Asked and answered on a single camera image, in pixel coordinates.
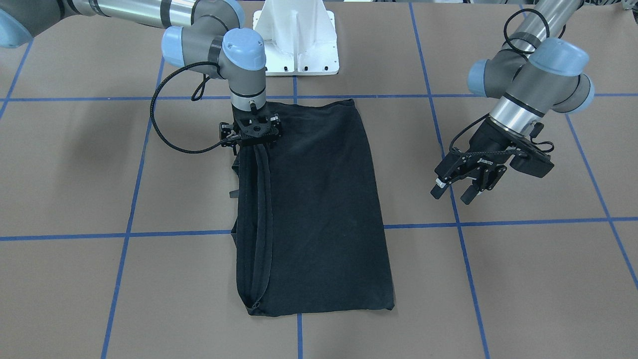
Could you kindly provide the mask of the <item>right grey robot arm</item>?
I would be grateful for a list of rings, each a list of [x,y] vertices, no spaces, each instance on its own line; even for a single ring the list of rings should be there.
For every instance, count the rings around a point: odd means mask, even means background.
[[[57,80],[87,89],[128,66],[150,75],[148,65],[173,71],[150,95],[150,125],[167,146],[182,153],[206,153],[218,147],[245,148],[277,141],[280,116],[267,100],[264,39],[246,27],[237,0],[3,0],[1,50],[34,48],[33,70],[52,89]],[[174,145],[156,119],[167,84],[183,73],[197,73],[199,84],[189,100],[202,99],[212,80],[228,88],[232,118],[218,127],[219,140],[201,150]]]

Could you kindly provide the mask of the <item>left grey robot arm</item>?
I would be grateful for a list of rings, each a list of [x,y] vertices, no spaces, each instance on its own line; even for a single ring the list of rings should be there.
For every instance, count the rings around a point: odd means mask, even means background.
[[[454,183],[470,178],[461,195],[469,204],[483,191],[492,190],[511,168],[531,177],[543,178],[553,168],[550,153],[535,138],[547,112],[579,112],[593,100],[593,80],[584,73],[588,54],[565,41],[565,25],[582,0],[540,0],[513,33],[503,27],[504,44],[492,59],[479,60],[467,77],[469,90],[497,100],[494,108],[474,121],[476,132],[469,148],[449,145],[448,153],[435,168],[437,182],[431,190],[440,198]]]

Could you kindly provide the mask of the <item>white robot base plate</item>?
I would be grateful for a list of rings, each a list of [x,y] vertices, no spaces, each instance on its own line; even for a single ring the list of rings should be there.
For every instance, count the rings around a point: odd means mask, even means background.
[[[267,76],[339,73],[335,14],[321,0],[267,0],[252,28],[265,41]]]

